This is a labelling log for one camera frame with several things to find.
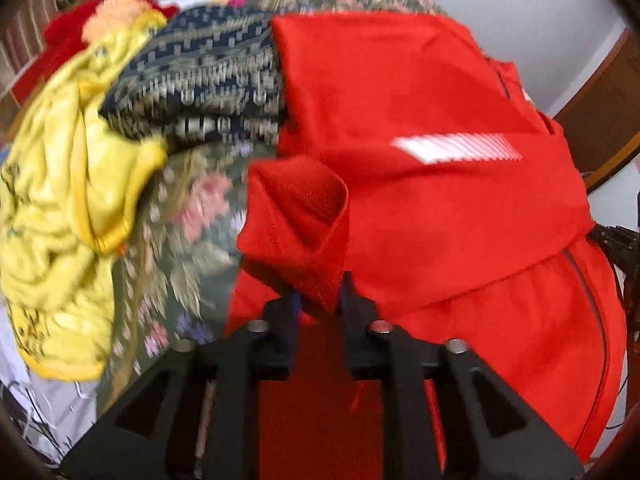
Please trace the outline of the red fluffy garment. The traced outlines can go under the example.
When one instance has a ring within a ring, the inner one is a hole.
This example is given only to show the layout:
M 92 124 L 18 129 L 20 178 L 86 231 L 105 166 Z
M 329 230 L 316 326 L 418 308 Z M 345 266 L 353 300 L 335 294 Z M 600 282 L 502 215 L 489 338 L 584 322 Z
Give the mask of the red fluffy garment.
M 86 0 L 68 11 L 59 13 L 44 29 L 44 49 L 28 69 L 21 74 L 12 88 L 13 95 L 23 104 L 34 90 L 40 79 L 47 80 L 64 63 L 85 50 L 89 44 L 81 40 L 82 26 L 103 0 Z M 151 3 L 153 11 L 160 12 L 169 21 L 178 12 L 176 6 L 160 6 L 155 0 Z

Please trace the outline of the wooden door frame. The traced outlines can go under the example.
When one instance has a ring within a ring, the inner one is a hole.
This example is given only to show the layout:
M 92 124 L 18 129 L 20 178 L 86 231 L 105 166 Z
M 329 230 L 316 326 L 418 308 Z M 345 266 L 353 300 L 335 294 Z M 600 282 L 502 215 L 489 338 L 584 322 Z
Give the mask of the wooden door frame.
M 589 192 L 639 155 L 639 35 L 626 29 L 554 116 Z

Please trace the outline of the navy patterned garment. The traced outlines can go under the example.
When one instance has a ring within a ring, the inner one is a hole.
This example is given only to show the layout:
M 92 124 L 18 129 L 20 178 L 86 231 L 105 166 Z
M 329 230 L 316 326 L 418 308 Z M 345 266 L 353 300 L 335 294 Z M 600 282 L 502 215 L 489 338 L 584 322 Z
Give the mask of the navy patterned garment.
M 179 13 L 120 72 L 101 116 L 129 139 L 276 144 L 284 97 L 272 18 L 234 6 Z

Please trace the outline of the yellow garment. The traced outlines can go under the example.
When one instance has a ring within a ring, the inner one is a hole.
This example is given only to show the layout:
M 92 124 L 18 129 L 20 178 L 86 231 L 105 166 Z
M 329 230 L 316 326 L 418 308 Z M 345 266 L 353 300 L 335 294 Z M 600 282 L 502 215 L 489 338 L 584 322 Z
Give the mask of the yellow garment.
M 131 141 L 99 110 L 120 71 L 163 28 L 158 11 L 94 40 L 29 105 L 1 167 L 1 290 L 17 350 L 39 376 L 88 382 L 112 348 L 112 264 L 165 141 Z

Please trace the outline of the red zip jacket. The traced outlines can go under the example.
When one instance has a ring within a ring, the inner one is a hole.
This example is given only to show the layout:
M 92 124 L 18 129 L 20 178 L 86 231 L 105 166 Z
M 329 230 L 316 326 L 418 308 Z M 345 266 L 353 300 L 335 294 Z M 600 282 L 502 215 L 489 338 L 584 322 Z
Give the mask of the red zip jacket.
M 265 479 L 382 477 L 378 386 L 344 361 L 338 290 L 413 337 L 466 340 L 588 460 L 616 402 L 626 325 L 561 127 L 515 68 L 439 15 L 272 21 L 288 116 L 248 168 L 231 327 L 304 298 L 292 376 L 260 389 Z

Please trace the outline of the striped pink gold curtain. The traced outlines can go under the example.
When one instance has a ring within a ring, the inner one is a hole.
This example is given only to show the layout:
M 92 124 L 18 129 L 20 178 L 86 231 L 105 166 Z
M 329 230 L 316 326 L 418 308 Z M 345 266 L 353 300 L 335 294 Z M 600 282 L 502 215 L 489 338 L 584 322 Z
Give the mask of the striped pink gold curtain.
M 54 18 L 55 0 L 4 0 L 1 5 L 1 135 L 20 111 L 12 88 L 44 49 L 43 32 Z

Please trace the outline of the floral bed cover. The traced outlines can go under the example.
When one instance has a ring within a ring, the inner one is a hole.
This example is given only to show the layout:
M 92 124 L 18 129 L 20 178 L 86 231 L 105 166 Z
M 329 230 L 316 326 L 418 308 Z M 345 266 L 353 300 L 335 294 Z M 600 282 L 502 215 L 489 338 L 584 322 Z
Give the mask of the floral bed cover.
M 393 11 L 442 13 L 433 0 L 241 0 L 204 10 L 218 24 L 262 23 L 273 12 Z M 174 151 L 145 189 L 112 278 L 112 354 L 96 388 L 103 414 L 181 339 L 220 337 L 241 256 L 236 239 L 246 219 L 246 170 L 276 154 L 276 115 L 206 116 L 190 112 L 169 125 Z

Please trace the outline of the peach fluffy garment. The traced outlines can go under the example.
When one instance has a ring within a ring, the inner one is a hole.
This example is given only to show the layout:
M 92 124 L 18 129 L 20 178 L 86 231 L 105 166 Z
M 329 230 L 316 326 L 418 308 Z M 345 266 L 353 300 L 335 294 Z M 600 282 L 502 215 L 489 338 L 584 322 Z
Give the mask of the peach fluffy garment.
M 131 26 L 140 14 L 151 9 L 146 0 L 103 0 L 82 26 L 81 40 L 91 44 L 111 30 Z

